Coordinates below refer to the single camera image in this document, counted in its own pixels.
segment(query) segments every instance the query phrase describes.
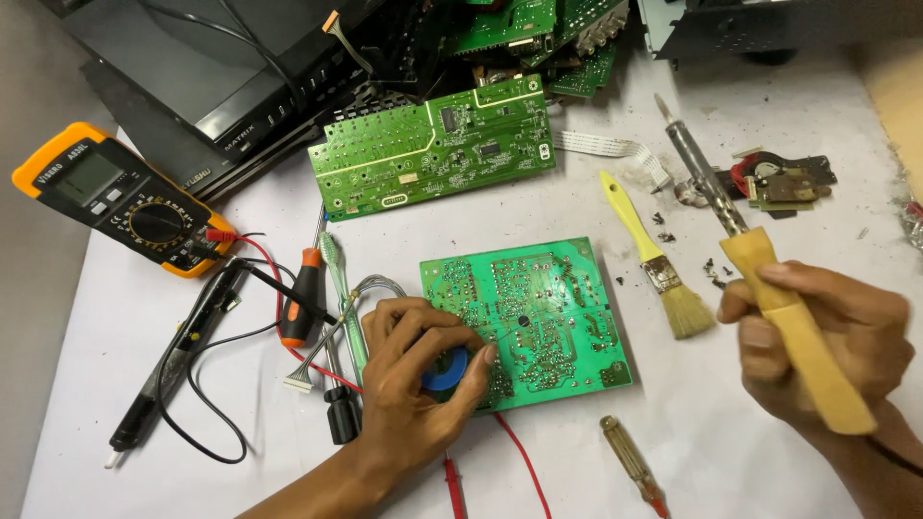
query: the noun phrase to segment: hand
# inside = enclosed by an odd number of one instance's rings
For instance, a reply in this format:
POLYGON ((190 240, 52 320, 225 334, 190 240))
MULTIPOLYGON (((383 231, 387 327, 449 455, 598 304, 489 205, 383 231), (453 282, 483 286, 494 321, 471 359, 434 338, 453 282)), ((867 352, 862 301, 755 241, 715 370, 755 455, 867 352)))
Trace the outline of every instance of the hand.
POLYGON ((369 361, 363 372, 363 428, 355 443, 359 459, 382 477, 387 493, 459 438, 487 390, 497 348, 485 346, 461 319, 420 297, 380 301, 362 318, 362 327, 369 361), (456 346, 477 354, 452 398, 437 404, 420 394, 420 377, 456 346))
MULTIPOLYGON (((904 338, 910 306, 893 293, 836 272, 796 261, 764 265, 763 281, 800 293, 846 378, 873 413, 901 383, 914 356, 904 338)), ((771 415, 793 426, 821 420, 802 391, 778 329, 760 316, 753 292, 742 281, 725 289, 717 319, 739 322, 737 337, 743 384, 771 415)))

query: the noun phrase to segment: multimeter button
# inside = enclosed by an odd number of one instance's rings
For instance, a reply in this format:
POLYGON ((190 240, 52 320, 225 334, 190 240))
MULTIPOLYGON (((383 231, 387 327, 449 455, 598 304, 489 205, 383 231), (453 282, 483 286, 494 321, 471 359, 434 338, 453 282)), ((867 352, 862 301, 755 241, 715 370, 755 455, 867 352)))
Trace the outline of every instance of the multimeter button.
POLYGON ((137 237, 151 243, 173 241, 183 232, 183 216, 159 203, 139 207, 128 223, 137 237))

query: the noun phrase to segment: white workbench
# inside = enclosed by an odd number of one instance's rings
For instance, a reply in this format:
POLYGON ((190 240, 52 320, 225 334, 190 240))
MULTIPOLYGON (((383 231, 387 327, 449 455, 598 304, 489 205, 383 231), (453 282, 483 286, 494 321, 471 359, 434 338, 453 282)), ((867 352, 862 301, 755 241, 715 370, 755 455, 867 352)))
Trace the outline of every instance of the white workbench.
MULTIPOLYGON (((685 178, 652 99, 654 91, 670 94, 667 64, 640 55, 628 65, 620 61, 609 88, 552 112, 553 127, 641 141, 667 170, 685 178)), ((682 115, 717 165, 727 167, 732 152, 759 144, 786 158, 830 158, 840 183, 816 211, 776 222, 743 209, 751 225, 767 227, 780 259, 827 266, 901 292, 915 306, 923 303, 921 258, 904 243, 892 205, 902 189, 898 165, 859 78, 839 54, 801 55, 780 68, 736 58, 689 64, 677 74, 677 85, 682 115), (857 239, 865 227, 868 234, 857 239)), ((858 517, 830 467, 740 387, 735 328, 673 340, 635 247, 600 192, 597 172, 605 168, 622 181, 649 230, 656 230, 649 223, 655 211, 664 216, 665 229, 677 237, 665 246, 667 255, 685 283, 715 308, 721 292, 703 276, 702 264, 714 257, 717 265, 730 265, 718 247, 725 235, 713 214, 679 205, 670 192, 650 195, 650 178, 631 160, 560 152, 557 162, 556 170, 527 179, 329 225, 345 247, 351 283, 382 273, 419 295, 421 260, 587 235, 610 281, 636 383, 506 413, 553 515, 654 517, 600 434, 600 417, 612 414, 625 422, 677 518, 858 517), (614 283, 618 276, 624 286, 614 283)), ((302 153, 216 209, 240 232, 266 232, 261 241, 275 258, 296 267, 312 238, 318 204, 302 153)), ((172 276, 93 233, 22 517, 231 517, 334 452, 322 392, 282 387, 297 363, 267 332, 216 348, 201 370, 204 391, 253 446, 243 463, 216 463, 161 423, 121 468, 103 470, 110 435, 200 283, 172 276)), ((265 285, 246 281, 242 297, 215 338, 270 322, 274 294, 265 285)), ((371 305, 366 302, 363 312, 371 305)), ((919 317, 910 339, 923 344, 918 323, 919 317)), ((349 365, 346 356, 343 364, 349 365)), ((918 360, 893 399, 923 432, 920 394, 918 360)), ((170 410, 195 437, 236 455, 230 430, 188 388, 170 410)), ((493 418, 473 420, 451 453, 472 519, 542 515, 519 453, 493 418)), ((429 467, 390 500, 383 516, 450 518, 443 478, 441 466, 429 467)))

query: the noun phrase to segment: digital multimeter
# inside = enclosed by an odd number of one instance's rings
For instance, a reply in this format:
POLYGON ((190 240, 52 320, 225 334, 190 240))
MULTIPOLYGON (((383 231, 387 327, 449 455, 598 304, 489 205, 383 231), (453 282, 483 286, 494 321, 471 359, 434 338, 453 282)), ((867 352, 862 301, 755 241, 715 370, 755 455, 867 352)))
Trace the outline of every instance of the digital multimeter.
POLYGON ((209 257, 231 246, 205 237, 210 228, 233 232, 224 218, 86 123, 36 151, 13 173, 13 184, 185 278, 203 273, 214 264, 209 257))

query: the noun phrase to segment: circuit board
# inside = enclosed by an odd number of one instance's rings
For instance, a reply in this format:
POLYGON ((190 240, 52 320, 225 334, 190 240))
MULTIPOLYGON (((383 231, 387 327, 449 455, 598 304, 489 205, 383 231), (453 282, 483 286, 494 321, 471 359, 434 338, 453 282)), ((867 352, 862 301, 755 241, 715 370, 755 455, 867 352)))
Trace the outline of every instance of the circuit board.
POLYGON ((616 8, 627 16, 629 0, 560 0, 552 42, 543 51, 523 56, 522 62, 537 66, 616 8))
POLYGON ((556 167, 542 80, 516 78, 324 128, 308 149, 332 222, 556 167))
POLYGON ((631 384, 589 238, 424 261, 420 275, 434 307, 497 344, 476 414, 631 384))
POLYGON ((616 43, 609 42, 596 52, 585 56, 580 66, 559 68, 557 76, 548 82, 548 91, 581 97, 593 97, 596 89, 603 88, 612 75, 616 61, 616 43))
POLYGON ((555 29, 556 3, 510 0, 496 12, 460 11, 443 42, 443 52, 458 55, 503 45, 514 54, 534 52, 555 29))

